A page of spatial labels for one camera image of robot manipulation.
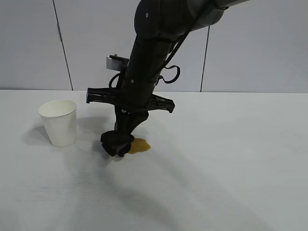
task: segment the stain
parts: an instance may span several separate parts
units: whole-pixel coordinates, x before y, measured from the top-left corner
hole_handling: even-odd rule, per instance
[[[135,154],[135,153],[143,153],[148,151],[151,148],[149,143],[140,138],[135,138],[133,143],[131,143],[131,149],[129,151],[130,154]]]

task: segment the black cable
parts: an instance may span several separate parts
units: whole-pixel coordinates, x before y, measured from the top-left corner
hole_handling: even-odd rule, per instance
[[[112,79],[109,81],[109,88],[112,88],[112,83],[114,82],[114,80],[116,78],[118,78],[120,76],[120,73],[116,74],[115,76],[112,77]]]
[[[172,53],[168,56],[168,58],[164,61],[164,63],[161,65],[161,67],[157,70],[157,72],[155,73],[155,75],[157,75],[158,73],[160,73],[166,65],[168,65],[168,63],[171,61],[171,59],[174,57],[174,55],[177,53],[177,51],[179,50],[180,46],[183,44],[184,40],[187,38],[188,34],[190,33],[190,31],[193,29],[193,27],[195,26],[195,24],[198,22],[198,20],[200,19],[200,17],[202,16],[202,14],[205,12],[206,9],[208,9],[208,7],[212,5],[213,7],[215,7],[215,5],[213,4],[213,1],[208,1],[206,2],[200,9],[200,11],[198,12],[197,16],[195,17],[195,19],[193,20],[192,24],[187,28],[187,30],[185,31],[185,33],[180,37],[179,42],[177,43],[177,45],[175,46],[175,48],[173,49]]]
[[[173,66],[170,66],[170,67],[165,67],[165,69],[172,69],[172,68],[177,69],[177,75],[172,80],[166,81],[163,76],[159,76],[158,81],[162,79],[166,84],[174,83],[175,81],[177,81],[178,78],[180,77],[181,69],[180,69],[179,66],[176,66],[176,65],[173,65]]]

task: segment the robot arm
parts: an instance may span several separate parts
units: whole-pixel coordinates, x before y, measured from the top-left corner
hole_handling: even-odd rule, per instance
[[[103,147],[110,155],[123,156],[130,150],[134,140],[131,132],[148,118],[148,111],[173,111],[173,101],[153,95],[153,90],[160,72],[187,35],[215,24],[226,9],[244,1],[247,0],[140,1],[135,14],[137,36],[129,62],[117,56],[109,58],[111,63],[121,66],[121,72],[112,79],[118,77],[116,87],[112,88],[110,83],[107,89],[88,89],[88,103],[115,105],[115,130],[101,137]]]

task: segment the cup rim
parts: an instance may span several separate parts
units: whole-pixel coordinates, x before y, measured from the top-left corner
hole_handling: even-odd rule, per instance
[[[45,116],[45,115],[42,115],[41,113],[39,113],[39,110],[40,110],[42,107],[44,107],[44,106],[46,106],[46,105],[48,105],[48,104],[50,104],[50,103],[60,102],[60,101],[69,101],[69,102],[73,103],[73,104],[74,104],[74,109],[71,110],[71,111],[69,111],[69,112],[67,112],[67,113],[65,113],[65,114],[63,114],[63,115],[60,115],[60,116],[59,116],[59,115],[55,115],[55,116]],[[38,108],[38,110],[37,110],[37,113],[38,113],[41,117],[44,117],[44,118],[60,118],[60,117],[63,117],[63,116],[66,116],[66,115],[69,115],[69,114],[73,113],[74,111],[76,111],[76,109],[77,109],[77,104],[76,104],[74,101],[71,101],[71,100],[53,100],[53,101],[49,101],[49,102],[47,102],[47,103],[44,103],[42,106],[40,106],[40,107]]]

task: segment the liquid spill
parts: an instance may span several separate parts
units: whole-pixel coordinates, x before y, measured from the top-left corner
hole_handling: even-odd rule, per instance
[[[131,143],[131,149],[130,149],[130,154],[135,154],[135,153],[143,153],[148,151],[151,148],[149,143],[140,138],[135,138],[133,143]]]

